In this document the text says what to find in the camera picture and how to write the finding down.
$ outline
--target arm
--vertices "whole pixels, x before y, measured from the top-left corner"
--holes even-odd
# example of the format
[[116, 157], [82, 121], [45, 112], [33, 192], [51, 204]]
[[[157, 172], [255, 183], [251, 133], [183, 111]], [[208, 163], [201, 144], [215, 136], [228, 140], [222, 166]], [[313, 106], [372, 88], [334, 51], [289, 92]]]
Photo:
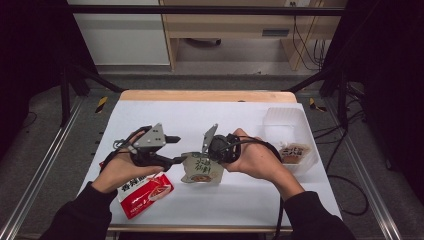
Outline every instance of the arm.
[[[247, 136], [237, 129], [234, 134]], [[342, 220], [331, 215], [321, 204], [318, 194], [306, 192], [293, 174], [275, 155], [260, 144], [243, 144], [240, 158], [223, 164], [229, 172], [242, 172], [274, 184], [285, 201], [284, 208], [293, 227], [294, 240], [355, 239]]]
[[40, 239], [104, 240], [112, 218], [109, 206], [117, 195], [116, 189], [131, 179], [162, 170], [157, 166], [137, 167], [128, 153], [118, 154], [74, 201], [59, 209]]

